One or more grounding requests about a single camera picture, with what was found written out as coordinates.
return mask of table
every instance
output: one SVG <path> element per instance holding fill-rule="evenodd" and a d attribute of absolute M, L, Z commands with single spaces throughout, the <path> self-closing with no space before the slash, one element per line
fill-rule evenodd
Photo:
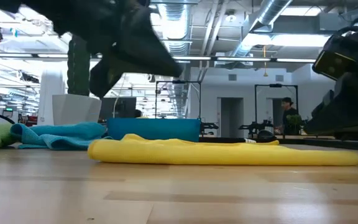
<path fill-rule="evenodd" d="M 358 167 L 106 164 L 0 149 L 0 223 L 358 224 Z"/>

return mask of doorway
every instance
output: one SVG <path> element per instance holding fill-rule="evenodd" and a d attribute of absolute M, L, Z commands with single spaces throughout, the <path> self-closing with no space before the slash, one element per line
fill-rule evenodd
<path fill-rule="evenodd" d="M 275 127 L 283 124 L 284 110 L 281 107 L 282 99 L 272 99 L 273 106 L 273 124 Z"/>
<path fill-rule="evenodd" d="M 243 138 L 244 130 L 239 127 L 244 123 L 243 98 L 218 98 L 221 105 L 221 119 L 219 122 L 222 138 Z"/>

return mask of teal bin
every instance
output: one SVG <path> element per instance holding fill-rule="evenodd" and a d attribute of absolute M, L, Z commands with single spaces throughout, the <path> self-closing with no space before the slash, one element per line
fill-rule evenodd
<path fill-rule="evenodd" d="M 148 140 L 181 139 L 198 142 L 200 124 L 198 119 L 110 118 L 107 127 L 109 136 L 116 140 L 126 134 L 136 134 Z"/>

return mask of black shirt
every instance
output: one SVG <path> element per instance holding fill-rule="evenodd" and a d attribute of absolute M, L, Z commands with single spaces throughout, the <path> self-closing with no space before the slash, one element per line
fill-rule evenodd
<path fill-rule="evenodd" d="M 298 133 L 296 133 L 297 128 L 289 125 L 289 122 L 287 120 L 288 115 L 299 115 L 299 114 L 298 114 L 298 111 L 294 108 L 290 108 L 290 109 L 284 111 L 284 113 L 283 113 L 284 134 L 298 134 Z"/>

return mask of yellow cloth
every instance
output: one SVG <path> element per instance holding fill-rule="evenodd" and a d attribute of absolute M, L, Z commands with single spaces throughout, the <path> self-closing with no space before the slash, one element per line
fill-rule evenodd
<path fill-rule="evenodd" d="M 356 166 L 351 151 L 296 150 L 268 144 L 200 143 L 179 139 L 145 140 L 127 134 L 122 140 L 95 140 L 88 148 L 91 159 L 134 164 Z"/>

